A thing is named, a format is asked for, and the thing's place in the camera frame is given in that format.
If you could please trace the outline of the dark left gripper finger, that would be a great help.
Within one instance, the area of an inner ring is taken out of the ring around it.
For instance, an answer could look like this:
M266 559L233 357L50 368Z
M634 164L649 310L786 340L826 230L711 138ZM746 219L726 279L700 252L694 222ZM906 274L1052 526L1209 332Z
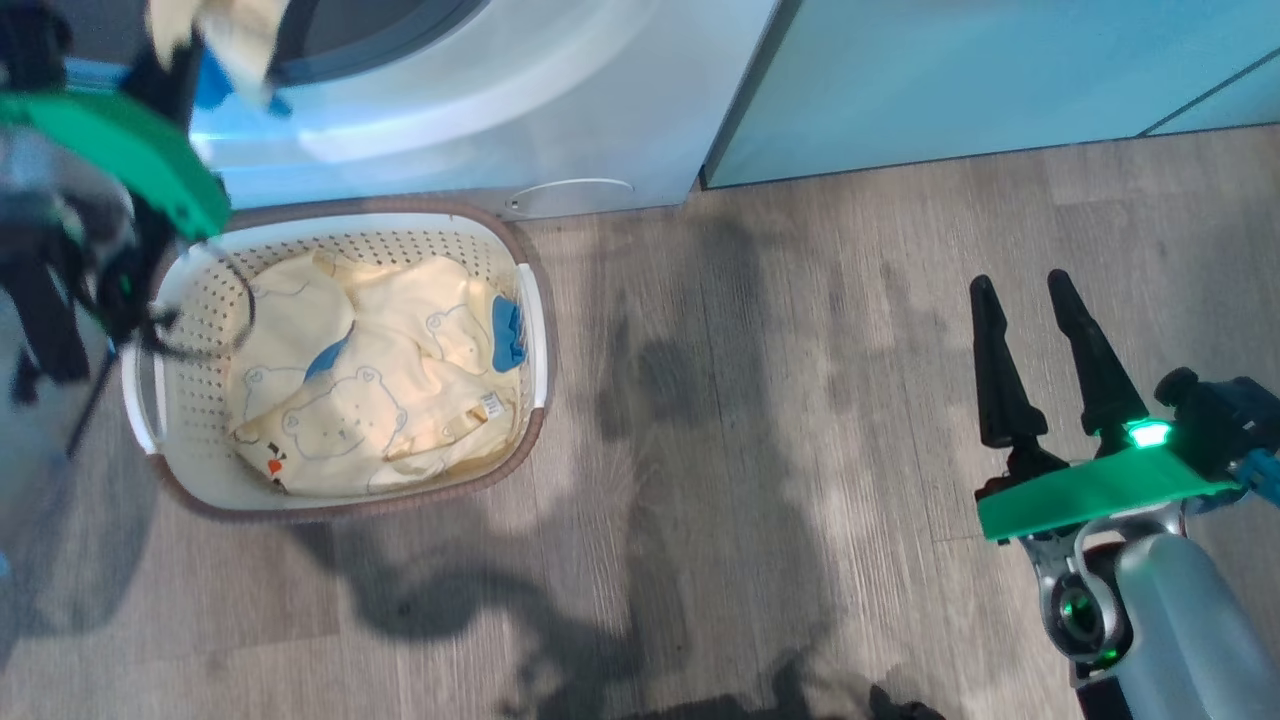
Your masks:
M188 131L196 104L202 41L174 50L164 67L154 47L142 46L122 81L122 92L157 113L180 131Z

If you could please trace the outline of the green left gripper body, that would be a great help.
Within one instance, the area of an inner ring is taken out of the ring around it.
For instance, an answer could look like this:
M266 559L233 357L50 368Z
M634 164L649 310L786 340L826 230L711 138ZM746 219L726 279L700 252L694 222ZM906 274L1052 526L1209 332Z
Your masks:
M0 126L38 131L160 211L192 240L220 234L230 201L187 133L124 94L0 91Z

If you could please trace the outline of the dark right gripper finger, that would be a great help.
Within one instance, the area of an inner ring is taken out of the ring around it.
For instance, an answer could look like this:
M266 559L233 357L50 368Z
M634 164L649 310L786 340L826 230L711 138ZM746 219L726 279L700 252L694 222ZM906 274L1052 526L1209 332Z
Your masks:
M1047 275L1050 300L1066 337L1082 396L1082 429L1100 438L1142 421L1148 410L1098 322L1064 269Z
M1037 447L1048 432L1047 420L1021 383L995 284L988 275L978 275L969 293L980 442L988 448Z

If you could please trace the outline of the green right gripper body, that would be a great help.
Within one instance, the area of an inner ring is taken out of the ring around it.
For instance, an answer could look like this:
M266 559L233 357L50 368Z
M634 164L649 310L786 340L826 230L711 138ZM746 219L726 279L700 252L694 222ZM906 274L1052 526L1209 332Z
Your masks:
M1129 448L1027 480L977 502L984 538L1036 536L1175 501L1239 491L1202 477L1169 445Z

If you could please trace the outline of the yellow bear-print garment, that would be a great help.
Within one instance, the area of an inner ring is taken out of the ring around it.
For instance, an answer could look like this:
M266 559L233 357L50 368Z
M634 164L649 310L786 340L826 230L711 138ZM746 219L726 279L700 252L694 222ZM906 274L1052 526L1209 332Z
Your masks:
M270 79L291 0L146 0L145 27L161 77L178 77L182 60L210 55L228 92L273 117L291 114Z
M250 284L227 433L278 491L381 495L489 464L518 428L516 301L449 258L316 251Z

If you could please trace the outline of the white front-load washing machine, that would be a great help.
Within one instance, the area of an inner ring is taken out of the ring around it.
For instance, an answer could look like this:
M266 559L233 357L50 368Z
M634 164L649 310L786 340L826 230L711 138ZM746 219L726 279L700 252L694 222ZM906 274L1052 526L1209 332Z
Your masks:
M273 117L204 68L189 138L238 209L553 181L682 202L778 0L291 0Z

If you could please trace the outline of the cream perforated laundry basket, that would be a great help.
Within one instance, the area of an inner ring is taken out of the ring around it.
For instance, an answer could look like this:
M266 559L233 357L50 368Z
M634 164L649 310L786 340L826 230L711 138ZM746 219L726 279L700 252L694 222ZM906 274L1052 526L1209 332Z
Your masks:
M460 260L520 305L527 356L518 368L515 436L493 460L387 495L307 498L270 489L232 448L227 360L123 348L131 428L163 486L192 512L216 521L308 523L406 511L494 486L532 452L552 388L552 314L532 242L515 225L462 202L398 195L238 211L214 249L214 255L195 250L174 261L159 290L160 300L179 302L179 327L192 336L220 340L223 322L243 315L241 293L224 278L233 269L256 275L308 250L388 263L439 255Z

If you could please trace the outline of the teal cabinet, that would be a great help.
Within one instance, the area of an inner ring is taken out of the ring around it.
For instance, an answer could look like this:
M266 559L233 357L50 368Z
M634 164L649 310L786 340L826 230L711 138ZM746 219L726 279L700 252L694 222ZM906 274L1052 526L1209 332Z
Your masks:
M1280 0L781 0L708 188L1216 126Z

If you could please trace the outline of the round drain filter cover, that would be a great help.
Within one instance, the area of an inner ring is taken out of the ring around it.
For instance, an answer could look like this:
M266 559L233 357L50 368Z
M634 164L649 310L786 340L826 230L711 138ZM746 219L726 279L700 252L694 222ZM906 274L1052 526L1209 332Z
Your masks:
M530 219L625 210L631 206L634 191L632 184L613 178L559 179L511 195L506 210Z

